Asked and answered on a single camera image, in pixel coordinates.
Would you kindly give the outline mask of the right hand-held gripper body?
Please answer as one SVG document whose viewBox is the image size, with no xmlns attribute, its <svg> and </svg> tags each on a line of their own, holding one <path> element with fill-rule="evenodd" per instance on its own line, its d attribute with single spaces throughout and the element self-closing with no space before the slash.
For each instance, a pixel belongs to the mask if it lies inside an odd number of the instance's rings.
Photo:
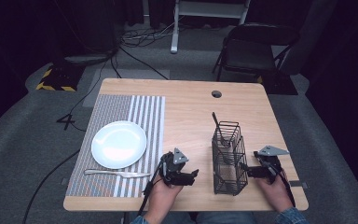
<svg viewBox="0 0 358 224">
<path fill-rule="evenodd" d="M 254 156 L 259 161 L 261 168 L 253 173 L 259 173 L 262 178 L 267 178 L 270 183 L 273 183 L 276 176 L 282 171 L 279 155 L 289 155 L 287 149 L 281 149 L 273 146 L 265 146 L 259 151 L 254 152 Z"/>
</svg>

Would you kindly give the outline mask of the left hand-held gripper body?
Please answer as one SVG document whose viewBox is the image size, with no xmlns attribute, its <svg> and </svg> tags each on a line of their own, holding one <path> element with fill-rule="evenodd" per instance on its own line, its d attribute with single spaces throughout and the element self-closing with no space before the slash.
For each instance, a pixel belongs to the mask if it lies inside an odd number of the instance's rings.
<svg viewBox="0 0 358 224">
<path fill-rule="evenodd" d="M 183 186 L 186 179 L 192 178 L 181 170 L 188 161 L 188 157 L 179 149 L 175 148 L 164 154 L 161 158 L 162 165 L 159 168 L 159 175 L 167 186 Z"/>
</svg>

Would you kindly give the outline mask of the black wire basket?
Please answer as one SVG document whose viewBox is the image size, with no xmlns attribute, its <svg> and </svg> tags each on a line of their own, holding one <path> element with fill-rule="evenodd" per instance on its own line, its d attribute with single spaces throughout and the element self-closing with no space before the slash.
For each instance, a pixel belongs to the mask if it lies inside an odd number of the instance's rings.
<svg viewBox="0 0 358 224">
<path fill-rule="evenodd" d="M 247 174 L 241 163 L 247 164 L 241 127 L 238 122 L 220 121 L 219 126 L 229 147 L 218 139 L 215 128 L 213 149 L 213 191 L 215 194 L 238 195 L 248 184 Z"/>
</svg>

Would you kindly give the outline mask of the person's legs in jeans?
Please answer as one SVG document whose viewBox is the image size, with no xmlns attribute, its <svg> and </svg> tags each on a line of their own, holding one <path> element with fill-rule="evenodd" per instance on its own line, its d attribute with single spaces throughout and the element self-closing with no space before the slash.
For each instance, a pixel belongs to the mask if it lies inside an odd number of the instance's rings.
<svg viewBox="0 0 358 224">
<path fill-rule="evenodd" d="M 197 224 L 257 224 L 252 212 L 200 212 Z"/>
</svg>

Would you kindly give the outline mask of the white round plate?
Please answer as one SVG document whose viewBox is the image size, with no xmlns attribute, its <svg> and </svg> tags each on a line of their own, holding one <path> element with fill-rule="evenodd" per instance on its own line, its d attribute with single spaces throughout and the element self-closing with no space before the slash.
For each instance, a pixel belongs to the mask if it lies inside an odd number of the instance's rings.
<svg viewBox="0 0 358 224">
<path fill-rule="evenodd" d="M 121 120 L 101 128 L 91 141 L 91 155 L 102 167 L 121 169 L 131 166 L 144 154 L 145 131 L 136 123 Z"/>
</svg>

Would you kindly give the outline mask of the silver table knife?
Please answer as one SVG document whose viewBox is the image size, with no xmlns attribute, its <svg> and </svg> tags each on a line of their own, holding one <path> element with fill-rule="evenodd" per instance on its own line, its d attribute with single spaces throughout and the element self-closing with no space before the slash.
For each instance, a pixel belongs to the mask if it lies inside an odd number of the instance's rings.
<svg viewBox="0 0 358 224">
<path fill-rule="evenodd" d="M 147 173 L 134 173 L 134 172 L 120 172 L 120 171 L 109 171 L 109 170 L 94 170 L 94 169 L 87 169 L 84 171 L 84 175 L 118 175 L 123 178 L 140 178 L 140 177 L 147 177 L 151 176 L 151 174 Z"/>
</svg>

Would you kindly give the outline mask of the black stand base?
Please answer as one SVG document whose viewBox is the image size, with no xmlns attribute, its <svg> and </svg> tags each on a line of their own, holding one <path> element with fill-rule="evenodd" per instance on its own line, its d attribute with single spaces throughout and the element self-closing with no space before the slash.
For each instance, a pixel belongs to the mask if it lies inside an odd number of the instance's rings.
<svg viewBox="0 0 358 224">
<path fill-rule="evenodd" d="M 267 94 L 297 95 L 291 77 L 282 72 L 275 75 L 262 75 L 257 81 L 264 87 Z"/>
</svg>

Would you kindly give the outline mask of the striped woven placemat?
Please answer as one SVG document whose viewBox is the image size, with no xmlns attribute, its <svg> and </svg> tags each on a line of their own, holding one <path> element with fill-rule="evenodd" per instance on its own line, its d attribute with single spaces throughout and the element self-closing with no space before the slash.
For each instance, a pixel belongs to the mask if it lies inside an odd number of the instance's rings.
<svg viewBox="0 0 358 224">
<path fill-rule="evenodd" d="M 162 156 L 165 98 L 145 95 L 97 97 L 76 166 L 66 191 L 76 197 L 140 197 Z M 131 121 L 145 131 L 146 145 L 141 157 L 123 167 L 123 172 L 144 173 L 144 177 L 124 178 L 108 174 L 91 154 L 94 136 L 115 121 Z"/>
</svg>

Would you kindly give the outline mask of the black folding chair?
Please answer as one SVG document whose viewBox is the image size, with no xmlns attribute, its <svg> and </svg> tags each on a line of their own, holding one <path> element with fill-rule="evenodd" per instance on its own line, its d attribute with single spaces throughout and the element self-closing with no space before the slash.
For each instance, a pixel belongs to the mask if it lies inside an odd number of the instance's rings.
<svg viewBox="0 0 358 224">
<path fill-rule="evenodd" d="M 286 25 L 246 22 L 233 28 L 223 40 L 223 46 L 213 67 L 243 72 L 256 77 L 276 75 L 289 49 L 299 40 L 295 28 Z"/>
</svg>

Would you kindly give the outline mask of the yellow black striped base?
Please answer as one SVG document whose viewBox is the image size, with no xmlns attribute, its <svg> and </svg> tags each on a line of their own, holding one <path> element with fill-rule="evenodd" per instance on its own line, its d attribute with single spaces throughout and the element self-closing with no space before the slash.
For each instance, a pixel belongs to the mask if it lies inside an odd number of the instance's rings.
<svg viewBox="0 0 358 224">
<path fill-rule="evenodd" d="M 51 65 L 36 86 L 37 90 L 77 91 L 84 66 L 58 67 Z"/>
</svg>

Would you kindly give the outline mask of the black handled utensil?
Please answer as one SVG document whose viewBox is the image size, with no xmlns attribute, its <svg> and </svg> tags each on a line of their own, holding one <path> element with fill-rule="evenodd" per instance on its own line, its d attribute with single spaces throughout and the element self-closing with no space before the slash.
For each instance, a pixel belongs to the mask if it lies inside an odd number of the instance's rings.
<svg viewBox="0 0 358 224">
<path fill-rule="evenodd" d="M 219 121 L 215 115 L 214 112 L 212 112 L 212 117 L 213 117 L 213 121 L 215 123 L 215 128 L 218 131 L 218 139 L 220 140 L 220 143 L 224 146 L 224 147 L 229 147 L 229 142 L 224 138 L 220 126 L 219 126 Z"/>
</svg>

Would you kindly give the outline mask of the white metal desk frame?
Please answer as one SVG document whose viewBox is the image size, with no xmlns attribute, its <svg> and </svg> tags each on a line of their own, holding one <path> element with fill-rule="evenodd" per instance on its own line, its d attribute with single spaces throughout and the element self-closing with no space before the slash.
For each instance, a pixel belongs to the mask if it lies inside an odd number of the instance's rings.
<svg viewBox="0 0 358 224">
<path fill-rule="evenodd" d="M 238 19 L 239 24 L 243 24 L 250 2 L 251 0 L 244 0 L 243 3 L 233 4 L 175 0 L 171 53 L 175 54 L 178 51 L 179 18 L 181 16 Z"/>
</svg>

